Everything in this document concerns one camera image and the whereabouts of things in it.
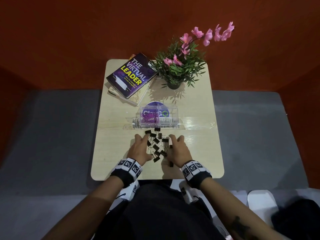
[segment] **wrist strap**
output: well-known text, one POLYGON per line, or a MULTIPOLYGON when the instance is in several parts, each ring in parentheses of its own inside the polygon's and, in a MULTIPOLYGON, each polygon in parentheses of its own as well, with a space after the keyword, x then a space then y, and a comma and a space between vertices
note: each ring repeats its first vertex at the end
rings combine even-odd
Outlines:
POLYGON ((210 171, 198 161, 189 161, 180 169, 188 183, 192 188, 200 189, 202 181, 211 177, 210 171))
POLYGON ((127 188, 131 183, 137 180, 142 172, 142 166, 133 158, 122 159, 112 170, 110 176, 119 177, 124 188, 127 188))

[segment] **hand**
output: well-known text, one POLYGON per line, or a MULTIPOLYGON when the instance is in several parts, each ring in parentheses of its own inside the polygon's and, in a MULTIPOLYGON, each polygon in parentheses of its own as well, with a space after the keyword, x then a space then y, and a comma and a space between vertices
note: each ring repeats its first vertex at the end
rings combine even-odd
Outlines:
POLYGON ((167 151, 167 159, 177 165, 179 168, 192 160, 190 151, 184 143, 184 136, 176 139, 175 135, 169 135, 172 141, 172 148, 167 151))
POLYGON ((152 155, 147 154, 147 141, 149 135, 146 134, 143 138, 141 138, 140 135, 135 134, 134 138, 135 142, 130 147, 127 157, 136 160, 141 166, 143 166, 147 161, 152 159, 152 155))

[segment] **potted plant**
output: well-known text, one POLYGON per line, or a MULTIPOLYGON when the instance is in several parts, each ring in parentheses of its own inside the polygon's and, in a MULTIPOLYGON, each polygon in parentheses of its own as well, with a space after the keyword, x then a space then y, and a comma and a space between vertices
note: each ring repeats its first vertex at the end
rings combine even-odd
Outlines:
POLYGON ((221 27, 219 24, 214 30, 214 36, 212 30, 209 29, 206 34, 198 30, 198 27, 194 27, 191 30, 192 36, 185 33, 180 42, 174 39, 166 52, 158 52, 156 62, 152 62, 152 67, 159 73, 167 84, 163 84, 163 87, 169 87, 171 89, 177 89, 181 83, 187 83, 188 87, 194 87, 193 83, 199 79, 195 79, 196 76, 203 74, 204 64, 206 64, 204 58, 204 52, 196 49, 198 44, 195 41, 202 39, 203 45, 208 46, 210 40, 214 38, 214 41, 226 41, 231 36, 231 32, 234 30, 233 22, 229 23, 228 28, 219 34, 221 27))

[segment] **stack of books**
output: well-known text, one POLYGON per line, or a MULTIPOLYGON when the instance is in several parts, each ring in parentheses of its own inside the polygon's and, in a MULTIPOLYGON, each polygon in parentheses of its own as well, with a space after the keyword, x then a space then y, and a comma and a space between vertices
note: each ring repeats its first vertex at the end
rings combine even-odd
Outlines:
POLYGON ((125 64, 106 78, 112 85, 108 91, 138 106, 156 73, 151 68, 150 60, 144 54, 132 55, 125 64))

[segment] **green leaves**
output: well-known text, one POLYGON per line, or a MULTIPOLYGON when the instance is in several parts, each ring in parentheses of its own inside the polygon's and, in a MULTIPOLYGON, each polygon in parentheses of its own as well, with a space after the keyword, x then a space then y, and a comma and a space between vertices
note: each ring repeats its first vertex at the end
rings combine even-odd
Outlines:
POLYGON ((204 52, 197 50, 196 47, 198 45, 192 42, 189 44, 188 49, 190 49, 190 52, 186 55, 185 59, 184 54, 181 54, 182 43, 172 39, 172 43, 167 51, 158 52, 155 58, 156 62, 151 62, 151 65, 167 82, 171 84, 185 82, 188 87, 194 87, 192 83, 199 80, 195 79, 195 77, 205 73, 202 71, 204 69, 203 65, 206 64, 205 60, 203 60, 204 52), (177 55, 178 60, 182 62, 182 66, 175 63, 168 66, 164 63, 163 60, 166 58, 173 60, 175 54, 177 55))

